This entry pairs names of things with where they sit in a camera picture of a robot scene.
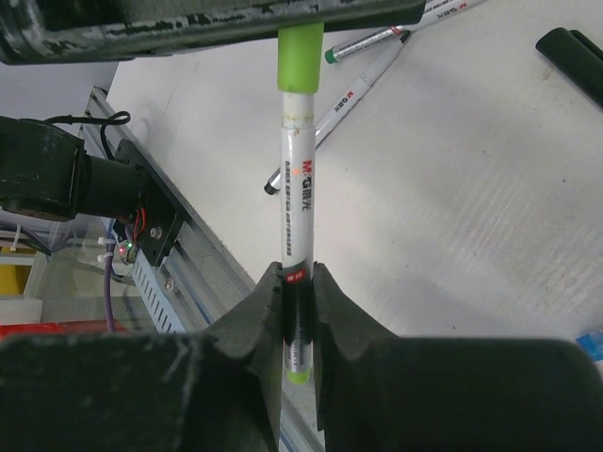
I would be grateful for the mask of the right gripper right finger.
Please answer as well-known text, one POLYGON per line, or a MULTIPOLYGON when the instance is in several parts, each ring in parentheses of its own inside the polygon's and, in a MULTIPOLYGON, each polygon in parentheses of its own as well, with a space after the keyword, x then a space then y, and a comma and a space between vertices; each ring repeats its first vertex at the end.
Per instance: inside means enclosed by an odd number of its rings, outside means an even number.
POLYGON ((400 337, 314 269, 318 428, 329 451, 598 451, 602 378, 575 345, 400 337))

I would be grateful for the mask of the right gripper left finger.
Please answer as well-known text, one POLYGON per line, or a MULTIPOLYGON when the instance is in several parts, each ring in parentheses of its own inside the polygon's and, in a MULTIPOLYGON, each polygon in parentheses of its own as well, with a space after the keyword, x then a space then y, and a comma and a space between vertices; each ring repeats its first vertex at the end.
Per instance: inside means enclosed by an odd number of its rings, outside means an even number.
POLYGON ((1 343, 5 451, 275 451, 282 267, 188 333, 12 334, 1 343))

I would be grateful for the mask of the light green pen cap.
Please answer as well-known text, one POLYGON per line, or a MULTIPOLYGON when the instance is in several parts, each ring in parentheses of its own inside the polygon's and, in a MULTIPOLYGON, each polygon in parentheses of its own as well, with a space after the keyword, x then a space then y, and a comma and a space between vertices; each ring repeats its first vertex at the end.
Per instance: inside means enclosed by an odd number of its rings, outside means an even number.
POLYGON ((314 94, 320 79, 324 23, 278 31, 277 86, 279 91, 314 94))

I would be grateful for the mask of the white pen light green end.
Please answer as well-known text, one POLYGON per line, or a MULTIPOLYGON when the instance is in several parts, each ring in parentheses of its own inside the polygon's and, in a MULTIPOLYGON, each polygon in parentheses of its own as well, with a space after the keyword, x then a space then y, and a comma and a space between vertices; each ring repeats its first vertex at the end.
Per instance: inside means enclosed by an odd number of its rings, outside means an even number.
POLYGON ((314 96, 285 92, 281 126, 284 359, 290 382, 305 384, 313 365, 316 127, 314 96))

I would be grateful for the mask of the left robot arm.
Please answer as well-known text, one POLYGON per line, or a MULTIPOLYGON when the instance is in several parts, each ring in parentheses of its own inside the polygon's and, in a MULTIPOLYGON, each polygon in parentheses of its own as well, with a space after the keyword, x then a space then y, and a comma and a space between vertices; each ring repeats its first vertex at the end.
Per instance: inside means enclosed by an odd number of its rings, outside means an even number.
MULTIPOLYGON (((416 24, 421 1, 5 1, 8 65, 122 61, 275 37, 292 27, 342 31, 416 24)), ((63 120, 1 120, 1 204, 34 218, 128 218, 139 173, 89 157, 63 120)))

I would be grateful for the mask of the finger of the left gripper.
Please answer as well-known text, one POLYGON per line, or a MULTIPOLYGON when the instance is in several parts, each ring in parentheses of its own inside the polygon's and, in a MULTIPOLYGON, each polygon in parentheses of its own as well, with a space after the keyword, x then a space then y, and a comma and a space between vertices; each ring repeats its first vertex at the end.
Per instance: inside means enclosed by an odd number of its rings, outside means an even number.
POLYGON ((263 40, 281 28, 328 31, 416 24, 422 1, 30 0, 1 4, 5 64, 67 64, 169 56, 263 40))

